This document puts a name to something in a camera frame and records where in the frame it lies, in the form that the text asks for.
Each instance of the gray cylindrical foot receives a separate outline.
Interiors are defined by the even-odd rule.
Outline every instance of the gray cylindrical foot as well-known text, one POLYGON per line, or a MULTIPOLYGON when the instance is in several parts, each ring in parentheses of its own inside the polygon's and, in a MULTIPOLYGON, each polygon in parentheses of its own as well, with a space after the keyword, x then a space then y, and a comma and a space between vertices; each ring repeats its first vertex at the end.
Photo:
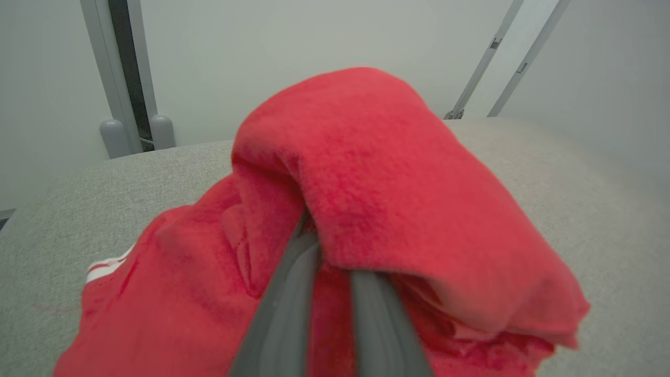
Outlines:
POLYGON ((100 134, 103 137, 109 158, 117 158, 133 154, 123 123, 110 119, 100 123, 100 134))

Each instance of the metal bracket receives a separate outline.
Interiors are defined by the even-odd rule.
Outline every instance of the metal bracket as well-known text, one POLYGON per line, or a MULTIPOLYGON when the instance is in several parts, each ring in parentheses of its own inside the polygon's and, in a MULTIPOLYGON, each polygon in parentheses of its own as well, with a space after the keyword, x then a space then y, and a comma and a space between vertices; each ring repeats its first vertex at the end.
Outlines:
POLYGON ((454 110, 451 110, 450 112, 447 113, 444 119, 462 119, 464 113, 465 109, 459 110, 456 114, 454 114, 454 110))

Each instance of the metal frame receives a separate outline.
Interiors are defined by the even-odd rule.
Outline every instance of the metal frame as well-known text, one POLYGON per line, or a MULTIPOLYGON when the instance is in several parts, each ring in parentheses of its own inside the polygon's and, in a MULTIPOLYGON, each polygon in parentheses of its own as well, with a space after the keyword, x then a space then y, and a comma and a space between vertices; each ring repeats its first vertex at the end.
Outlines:
POLYGON ((477 84, 479 84, 479 81, 482 79, 482 76, 484 76, 484 72, 486 71, 486 68, 488 68, 488 64, 491 62, 493 56, 496 54, 496 51, 498 50, 498 47, 503 42, 503 38, 505 37, 505 34, 507 34, 507 30, 509 30, 510 25, 512 25, 512 22, 514 21, 514 18, 517 16, 517 13, 519 12, 519 9, 521 8, 522 5, 523 0, 514 0, 512 4, 509 6, 509 9, 507 10, 505 17, 502 19, 502 23, 500 24, 498 31, 495 33, 495 35, 493 35, 491 43, 488 44, 488 47, 484 52, 484 56, 482 56, 482 59, 479 61, 479 64, 477 64, 477 68, 475 68, 474 73, 472 74, 470 80, 468 81, 468 84, 465 86, 465 90, 463 90, 463 93, 461 93, 460 98, 458 99, 458 101, 456 101, 454 108, 449 113, 447 113, 447 115, 444 116, 444 119, 463 118, 463 114, 465 112, 465 105, 470 100, 470 97, 472 96, 475 88, 477 87, 477 84))
POLYGON ((144 32, 142 19, 142 6, 140 0, 128 0, 128 14, 130 16, 131 29, 133 30, 133 43, 135 44, 135 55, 137 57, 137 68, 144 94, 144 103, 149 117, 149 127, 155 149, 166 149, 174 147, 174 131, 172 121, 165 115, 158 113, 156 97, 153 93, 153 81, 151 79, 151 67, 149 65, 149 51, 147 39, 144 32))
MULTIPOLYGON (((108 119, 100 124, 100 134, 105 142, 107 154, 110 158, 116 158, 141 153, 142 144, 123 75, 123 66, 114 34, 109 2, 108 0, 80 0, 80 3, 88 37, 100 72, 100 79, 103 82, 107 103, 113 117, 113 119, 108 119)), ((164 115, 158 115, 156 109, 139 0, 129 0, 128 11, 131 18, 133 43, 135 44, 137 65, 140 71, 154 148, 174 147, 172 121, 164 115)))
POLYGON ((542 50, 542 47, 544 46, 544 43, 547 41, 547 39, 551 35, 551 32, 553 31, 554 27, 558 23, 558 20, 561 18, 561 16, 565 12, 565 9, 567 8, 568 4, 570 4, 570 0, 559 0, 558 3, 556 3, 556 6, 553 8, 553 11, 551 12, 551 15, 549 15, 549 18, 547 19, 547 22, 542 27, 542 30, 540 30, 540 33, 537 35, 537 38, 535 38, 535 41, 533 42, 533 45, 528 50, 528 53, 526 53, 526 56, 521 61, 521 64, 519 64, 519 67, 517 68, 517 71, 514 72, 514 74, 512 75, 512 79, 509 81, 509 83, 507 83, 507 86, 505 87, 505 89, 500 94, 500 97, 498 98, 498 101, 496 101, 496 103, 495 103, 495 105, 493 105, 493 108, 491 109, 491 111, 489 111, 489 113, 488 113, 489 117, 498 116, 498 114, 500 113, 500 110, 503 109, 503 107, 505 106, 505 103, 507 103, 507 100, 512 95, 514 90, 517 88, 517 85, 519 84, 519 81, 521 81, 521 78, 523 77, 523 75, 526 72, 528 72, 528 68, 533 63, 533 61, 535 60, 535 58, 539 54, 540 50, 542 50))

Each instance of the red towel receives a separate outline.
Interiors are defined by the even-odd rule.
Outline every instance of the red towel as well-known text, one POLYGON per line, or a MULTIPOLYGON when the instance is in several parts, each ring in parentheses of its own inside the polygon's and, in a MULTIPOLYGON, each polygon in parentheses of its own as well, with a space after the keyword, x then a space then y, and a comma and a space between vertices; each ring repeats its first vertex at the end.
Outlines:
POLYGON ((577 281, 403 81, 355 68, 281 91, 241 125, 232 167, 84 287, 56 376, 224 375, 305 206, 324 253, 312 376, 354 374, 352 268, 393 273, 437 376, 532 375, 577 346, 577 281))

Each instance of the red cloth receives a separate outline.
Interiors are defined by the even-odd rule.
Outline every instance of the red cloth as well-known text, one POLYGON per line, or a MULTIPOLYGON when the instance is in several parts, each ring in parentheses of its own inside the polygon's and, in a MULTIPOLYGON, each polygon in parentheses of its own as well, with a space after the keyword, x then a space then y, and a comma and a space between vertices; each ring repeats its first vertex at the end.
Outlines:
POLYGON ((311 375, 354 374, 351 268, 393 273, 437 376, 533 374, 577 346, 577 281, 403 81, 354 68, 281 91, 241 125, 232 166, 84 287, 56 376, 225 374, 305 205, 324 252, 311 375))

